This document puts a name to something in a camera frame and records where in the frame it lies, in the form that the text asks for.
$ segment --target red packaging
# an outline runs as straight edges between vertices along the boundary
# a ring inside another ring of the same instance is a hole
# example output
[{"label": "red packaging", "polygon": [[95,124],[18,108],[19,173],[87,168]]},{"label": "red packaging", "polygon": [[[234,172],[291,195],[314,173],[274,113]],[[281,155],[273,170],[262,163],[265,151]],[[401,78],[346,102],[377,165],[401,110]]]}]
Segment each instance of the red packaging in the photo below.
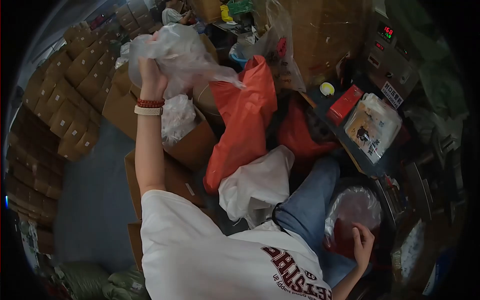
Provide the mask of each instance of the red packaging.
[{"label": "red packaging", "polygon": [[340,125],[343,119],[348,115],[352,108],[357,104],[358,100],[363,95],[356,85],[352,85],[327,112],[327,118],[331,120],[336,126]]}]

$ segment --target white plastic bag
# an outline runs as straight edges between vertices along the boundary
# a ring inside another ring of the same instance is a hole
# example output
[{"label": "white plastic bag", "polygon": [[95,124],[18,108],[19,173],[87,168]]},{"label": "white plastic bag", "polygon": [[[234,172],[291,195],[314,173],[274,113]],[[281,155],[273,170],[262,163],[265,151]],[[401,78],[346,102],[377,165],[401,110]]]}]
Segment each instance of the white plastic bag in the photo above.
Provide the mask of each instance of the white plastic bag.
[{"label": "white plastic bag", "polygon": [[250,228],[260,225],[277,203],[290,195],[288,178],[295,156],[283,145],[224,178],[218,187],[220,206],[230,220],[247,220]]},{"label": "white plastic bag", "polygon": [[277,0],[267,0],[265,5],[271,27],[254,45],[245,48],[243,55],[246,59],[254,55],[265,57],[277,92],[279,88],[306,92],[300,70],[293,59],[290,15]]},{"label": "white plastic bag", "polygon": [[395,139],[402,118],[374,93],[365,93],[345,124],[345,133],[376,164]]},{"label": "white plastic bag", "polygon": [[195,124],[195,108],[187,95],[165,100],[162,114],[162,143],[172,147],[192,131]]},{"label": "white plastic bag", "polygon": [[138,70],[138,58],[141,56],[156,59],[167,75],[165,98],[185,94],[199,79],[226,81],[243,88],[232,68],[219,66],[213,60],[195,29],[174,23],[163,26],[156,41],[148,41],[150,38],[151,35],[140,35],[130,44],[128,75],[136,86],[142,86]]}]

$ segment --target desk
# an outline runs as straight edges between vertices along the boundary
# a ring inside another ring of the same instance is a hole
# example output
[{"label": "desk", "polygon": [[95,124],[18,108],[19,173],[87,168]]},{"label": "desk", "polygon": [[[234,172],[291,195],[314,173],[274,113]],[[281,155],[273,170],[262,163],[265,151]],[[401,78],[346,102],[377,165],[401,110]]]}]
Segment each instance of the desk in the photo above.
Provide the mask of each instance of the desk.
[{"label": "desk", "polygon": [[[398,148],[393,147],[392,145],[385,151],[384,155],[380,160],[373,165],[368,157],[363,153],[361,149],[358,148],[349,136],[345,133],[344,125],[348,120],[348,116],[344,118],[340,126],[333,124],[327,117],[327,111],[335,101],[337,101],[345,92],[340,86],[338,81],[331,82],[335,88],[335,93],[333,97],[326,97],[321,92],[318,86],[311,88],[307,91],[306,94],[303,94],[303,97],[309,102],[313,107],[314,113],[327,124],[328,128],[335,134],[337,139],[340,141],[353,163],[357,167],[358,171],[367,175],[371,178],[379,178],[384,174],[393,174],[398,166]],[[354,84],[356,84],[363,92],[375,93],[377,96],[382,96],[380,91],[376,91],[375,88],[369,87],[369,83],[362,78],[360,75],[357,78],[354,78]]]}]

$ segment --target woman in background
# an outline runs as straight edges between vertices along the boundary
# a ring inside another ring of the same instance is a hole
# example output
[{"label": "woman in background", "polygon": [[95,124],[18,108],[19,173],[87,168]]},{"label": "woman in background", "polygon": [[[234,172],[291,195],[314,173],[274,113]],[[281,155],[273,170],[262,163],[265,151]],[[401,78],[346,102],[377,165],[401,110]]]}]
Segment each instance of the woman in background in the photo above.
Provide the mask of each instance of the woman in background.
[{"label": "woman in background", "polygon": [[178,11],[172,8],[178,3],[178,1],[179,0],[165,0],[160,4],[163,25],[167,25],[169,23],[180,23],[186,25],[188,20],[192,17],[191,10],[184,14],[180,14]]}]

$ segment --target plastic wrap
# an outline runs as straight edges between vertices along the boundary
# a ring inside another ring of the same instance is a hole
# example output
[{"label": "plastic wrap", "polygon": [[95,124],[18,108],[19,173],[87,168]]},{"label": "plastic wrap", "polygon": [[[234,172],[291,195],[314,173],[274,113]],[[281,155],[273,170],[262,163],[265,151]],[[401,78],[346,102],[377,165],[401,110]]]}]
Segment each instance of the plastic wrap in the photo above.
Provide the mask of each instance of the plastic wrap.
[{"label": "plastic wrap", "polygon": [[292,22],[277,0],[266,1],[266,14],[271,28],[251,47],[243,51],[245,58],[265,57],[272,70],[277,92],[281,88],[306,92],[300,71],[293,59]]},{"label": "plastic wrap", "polygon": [[195,124],[195,108],[187,95],[165,100],[162,114],[162,142],[172,147],[192,131]]},{"label": "plastic wrap", "polygon": [[337,220],[340,220],[337,228],[344,239],[352,239],[352,222],[360,223],[373,230],[382,221],[382,208],[375,194],[361,186],[351,186],[341,191],[330,202],[329,210],[325,218],[325,243],[327,248],[336,245],[334,229]]},{"label": "plastic wrap", "polygon": [[402,119],[373,93],[365,93],[345,124],[345,133],[376,164],[395,139]]},{"label": "plastic wrap", "polygon": [[129,54],[130,54],[130,42],[127,42],[120,47],[120,57],[118,57],[117,61],[115,62],[115,69],[118,69],[124,63],[128,62]]},{"label": "plastic wrap", "polygon": [[195,29],[182,24],[169,24],[158,31],[156,41],[151,35],[140,35],[130,45],[128,74],[133,84],[142,86],[138,70],[138,57],[156,59],[160,69],[168,77],[165,98],[186,94],[199,79],[225,81],[243,88],[237,73],[219,66],[205,49]]}]

